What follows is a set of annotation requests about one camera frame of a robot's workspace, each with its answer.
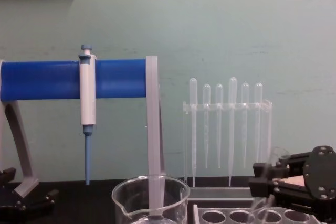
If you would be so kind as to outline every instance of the test tube rack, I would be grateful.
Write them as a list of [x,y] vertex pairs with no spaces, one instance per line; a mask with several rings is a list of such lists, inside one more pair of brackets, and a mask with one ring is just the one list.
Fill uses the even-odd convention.
[[[193,187],[195,187],[195,177],[197,170],[197,155],[200,150],[197,149],[198,141],[204,141],[204,159],[205,168],[208,168],[208,150],[209,145],[216,143],[218,168],[223,164],[228,164],[229,187],[231,186],[231,177],[233,174],[234,163],[234,146],[235,141],[241,139],[243,165],[246,166],[247,144],[254,138],[255,145],[255,160],[256,162],[266,161],[271,150],[271,123],[272,123],[272,103],[263,99],[263,85],[257,83],[254,86],[254,101],[250,102],[250,86],[248,83],[241,85],[240,102],[237,102],[237,79],[232,77],[228,83],[228,102],[224,102],[224,88],[222,84],[217,84],[215,87],[215,103],[211,103],[211,86],[203,85],[203,101],[198,102],[198,84],[195,78],[189,82],[189,97],[190,102],[183,103],[183,145],[184,145],[184,180],[190,175],[188,164],[190,163],[191,155],[191,173],[193,176]],[[223,128],[222,118],[228,118],[228,132]],[[204,125],[197,128],[198,118],[204,120]],[[240,118],[240,123],[235,124],[235,117]],[[254,120],[254,132],[248,131],[248,124],[251,125]],[[210,122],[215,122],[215,127],[211,127]],[[222,148],[228,148],[228,159],[225,162],[221,161]]]

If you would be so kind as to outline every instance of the transfer pipette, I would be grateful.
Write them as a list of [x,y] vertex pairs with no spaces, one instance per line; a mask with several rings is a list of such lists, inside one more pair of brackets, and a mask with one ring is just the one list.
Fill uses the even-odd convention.
[[222,104],[223,104],[223,85],[216,85],[216,99],[217,105],[217,158],[218,158],[218,168],[221,167],[221,149],[222,144]]
[[196,112],[197,112],[197,80],[195,78],[191,78],[189,81],[189,101],[191,108],[191,145],[192,145],[192,173],[193,173],[193,187],[195,187],[195,177],[196,177],[196,165],[197,165],[197,120],[196,120]]
[[208,168],[210,103],[211,103],[211,87],[209,84],[205,84],[203,86],[205,168]]
[[232,77],[229,82],[229,106],[230,106],[230,122],[229,122],[229,186],[231,186],[231,178],[233,171],[233,158],[235,148],[235,106],[237,103],[237,79]]
[[243,83],[241,85],[241,103],[243,104],[243,111],[242,111],[242,127],[241,127],[241,139],[242,139],[242,148],[243,148],[243,164],[244,168],[246,168],[246,147],[247,147],[247,109],[249,103],[249,93],[250,93],[250,86],[248,83]]
[[256,132],[255,132],[255,145],[256,145],[256,162],[259,162],[260,151],[260,121],[261,121],[261,103],[263,101],[263,85],[257,83],[254,87],[254,102],[256,103]]

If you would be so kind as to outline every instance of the pipette rack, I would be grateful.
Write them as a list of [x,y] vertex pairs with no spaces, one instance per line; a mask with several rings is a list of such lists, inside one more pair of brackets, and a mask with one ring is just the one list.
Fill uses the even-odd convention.
[[[196,166],[198,170],[202,168],[203,172],[198,174],[202,177],[228,176],[228,184],[231,186],[231,177],[241,176],[238,169],[244,171],[243,175],[252,175],[253,167],[249,164],[266,161],[270,153],[272,102],[263,99],[263,85],[255,84],[253,102],[249,99],[249,84],[243,83],[241,92],[237,92],[237,79],[230,78],[228,86],[228,102],[224,102],[221,84],[216,85],[213,95],[215,102],[211,103],[209,84],[203,85],[203,100],[198,102],[197,80],[190,80],[190,102],[183,102],[183,146],[184,180],[187,182],[192,175],[193,187]],[[216,165],[213,162],[216,155],[208,157],[207,154],[211,147],[214,152],[213,145],[217,149]],[[235,155],[237,145],[241,149]],[[220,157],[224,152],[227,152],[227,156]]]

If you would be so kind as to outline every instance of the plastic dropper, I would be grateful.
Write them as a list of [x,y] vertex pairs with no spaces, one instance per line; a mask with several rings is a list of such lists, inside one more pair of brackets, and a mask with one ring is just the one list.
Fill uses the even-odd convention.
[[263,101],[263,85],[257,83],[254,86],[254,102],[257,103],[256,108],[256,132],[255,132],[255,145],[256,145],[256,162],[259,161],[260,151],[260,121],[261,121],[261,102]]
[[211,87],[209,84],[205,84],[203,86],[205,168],[208,168],[210,103],[211,103]]
[[222,104],[223,104],[223,85],[216,85],[216,99],[217,104],[217,158],[218,158],[218,168],[221,167],[221,149],[222,144]]
[[241,103],[243,104],[243,117],[242,117],[242,127],[241,127],[241,139],[242,139],[242,148],[243,148],[243,164],[244,169],[246,168],[246,147],[247,147],[247,109],[249,103],[249,96],[250,96],[250,86],[248,83],[243,83],[241,85]]
[[233,158],[235,147],[235,106],[237,103],[237,79],[232,77],[229,82],[229,106],[230,106],[230,122],[229,122],[229,186],[231,186],[231,178],[233,171]]
[[197,80],[191,78],[189,81],[189,101],[191,107],[191,143],[192,143],[192,173],[193,173],[193,187],[195,187],[195,177],[196,177],[196,168],[197,168]]

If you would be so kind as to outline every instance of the clear plastic tube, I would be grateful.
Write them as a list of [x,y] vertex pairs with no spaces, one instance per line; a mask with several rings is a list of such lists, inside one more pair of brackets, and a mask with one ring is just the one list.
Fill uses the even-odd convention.
[[249,96],[250,96],[250,86],[248,83],[243,83],[241,85],[241,103],[243,104],[243,111],[242,111],[242,127],[241,127],[241,139],[242,139],[242,148],[243,148],[243,165],[244,169],[246,168],[246,147],[247,147],[247,109],[249,103]]
[[203,86],[205,168],[208,168],[210,103],[211,103],[211,87],[209,84],[205,84]]
[[223,85],[216,85],[216,99],[217,104],[217,158],[218,158],[218,168],[221,167],[221,144],[222,144],[222,104],[223,104]]
[[254,87],[254,102],[257,103],[256,108],[256,128],[255,128],[255,146],[256,146],[256,162],[260,159],[260,123],[261,123],[261,103],[263,101],[263,85],[257,83]]
[[232,77],[229,82],[229,105],[230,105],[230,122],[229,122],[229,186],[233,172],[233,158],[235,147],[235,105],[237,103],[237,79]]
[[189,100],[191,106],[191,125],[192,125],[192,173],[193,173],[193,187],[195,187],[196,168],[197,168],[197,80],[191,78],[189,81]]

